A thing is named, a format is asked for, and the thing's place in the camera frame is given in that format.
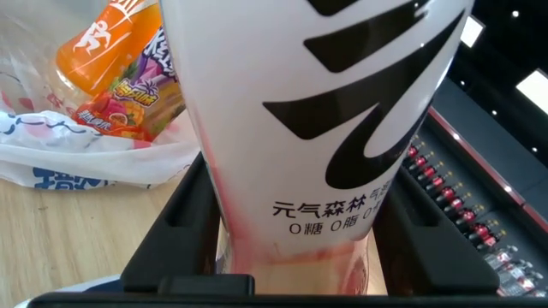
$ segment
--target red label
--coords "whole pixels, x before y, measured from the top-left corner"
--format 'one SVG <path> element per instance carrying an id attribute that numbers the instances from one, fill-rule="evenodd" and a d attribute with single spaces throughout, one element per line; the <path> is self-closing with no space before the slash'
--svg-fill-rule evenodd
<path id="1" fill-rule="evenodd" d="M 477 228 L 475 232 L 481 238 L 485 238 L 485 236 L 489 234 L 489 229 L 487 229 L 485 226 L 481 226 Z"/>
<path id="2" fill-rule="evenodd" d="M 486 244 L 487 246 L 493 246 L 493 245 L 497 244 L 497 239 L 490 236 L 490 237 L 488 237 L 487 239 L 484 240 L 484 244 Z"/>
<path id="3" fill-rule="evenodd" d="M 419 158 L 417 158 L 415 163 L 417 164 L 417 166 L 420 167 L 420 166 L 422 166 L 426 163 L 426 158 L 425 157 L 419 157 Z"/>
<path id="4" fill-rule="evenodd" d="M 447 187 L 447 188 L 444 188 L 444 190 L 442 191 L 442 194 L 444 195 L 445 198 L 451 199 L 455 195 L 455 191 L 453 190 L 453 188 Z"/>
<path id="5" fill-rule="evenodd" d="M 436 178 L 432 181 L 432 184 L 433 184 L 435 187 L 438 187 L 438 186 L 444 184 L 444 179 L 438 176 L 438 177 L 436 177 Z"/>
<path id="6" fill-rule="evenodd" d="M 462 218 L 467 222 L 472 221 L 475 217 L 476 215 L 469 210 L 467 210 L 464 214 L 462 214 Z"/>
<path id="7" fill-rule="evenodd" d="M 446 198 L 449 198 L 449 197 L 453 196 L 453 193 L 451 193 L 449 196 L 447 194 L 444 194 L 444 196 Z M 459 210 L 462 207 L 462 200 L 460 198 L 456 198 L 455 200 L 451 201 L 451 207 L 455 210 Z M 467 211 L 466 213 L 464 213 L 464 215 L 462 215 L 462 217 L 466 220 L 468 220 L 467 217 L 466 217 L 467 213 L 469 213 L 469 212 Z"/>
<path id="8" fill-rule="evenodd" d="M 427 167 L 427 168 L 425 169 L 425 171 L 424 171 L 422 174 L 425 175 L 425 176 L 427 176 L 427 177 L 431 177 L 431 176 L 433 176 L 435 173 L 436 173 L 435 168 L 433 168 L 433 167 Z"/>

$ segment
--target black plastic holder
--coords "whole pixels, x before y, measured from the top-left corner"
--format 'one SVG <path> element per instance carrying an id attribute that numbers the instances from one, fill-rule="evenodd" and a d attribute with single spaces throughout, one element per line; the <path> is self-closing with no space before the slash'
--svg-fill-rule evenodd
<path id="1" fill-rule="evenodd" d="M 123 271 L 124 293 L 47 293 L 29 307 L 546 307 L 496 296 L 493 271 L 439 211 L 398 174 L 373 227 L 389 296 L 254 295 L 251 276 L 213 274 L 220 215 L 198 155 Z"/>

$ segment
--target snack package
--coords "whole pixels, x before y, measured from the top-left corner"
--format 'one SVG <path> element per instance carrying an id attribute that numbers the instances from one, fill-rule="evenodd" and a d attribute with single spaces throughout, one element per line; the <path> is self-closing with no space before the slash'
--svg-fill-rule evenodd
<path id="1" fill-rule="evenodd" d="M 140 57 L 72 117 L 104 134 L 153 141 L 184 110 L 160 27 Z"/>
<path id="2" fill-rule="evenodd" d="M 158 0 L 110 0 L 95 22 L 49 63 L 48 110 L 67 115 L 107 89 L 162 25 Z"/>

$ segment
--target ceiling light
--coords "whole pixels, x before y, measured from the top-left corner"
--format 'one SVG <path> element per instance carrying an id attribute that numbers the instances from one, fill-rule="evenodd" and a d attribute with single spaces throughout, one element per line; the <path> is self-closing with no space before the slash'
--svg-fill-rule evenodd
<path id="1" fill-rule="evenodd" d="M 461 41 L 466 44 L 466 46 L 472 47 L 483 31 L 483 28 L 484 26 L 481 25 L 478 20 L 469 16 L 466 19 L 464 30 L 462 30 Z"/>
<path id="2" fill-rule="evenodd" d="M 536 104 L 542 111 L 548 114 L 548 78 L 540 70 L 535 70 L 526 79 L 520 82 L 516 88 L 523 95 Z"/>

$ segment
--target printed character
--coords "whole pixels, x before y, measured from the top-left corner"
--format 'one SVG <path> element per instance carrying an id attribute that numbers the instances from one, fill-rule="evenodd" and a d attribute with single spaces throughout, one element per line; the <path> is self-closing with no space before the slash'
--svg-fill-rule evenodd
<path id="1" fill-rule="evenodd" d="M 333 203 L 326 204 L 326 209 L 322 217 L 339 216 L 344 213 L 344 204 L 346 201 L 335 201 Z"/>
<path id="2" fill-rule="evenodd" d="M 295 209 L 291 209 L 289 206 L 294 206 L 294 204 L 290 204 L 290 203 L 286 203 L 286 202 L 275 202 L 275 204 L 279 204 L 279 205 L 282 205 L 282 206 L 272 206 L 276 211 L 274 212 L 274 214 L 272 214 L 273 216 L 277 216 L 278 214 L 280 214 L 280 212 L 282 210 L 285 210 L 285 216 L 288 217 L 288 218 L 295 218 L 295 216 L 291 216 L 291 212 L 292 211 L 295 211 Z"/>

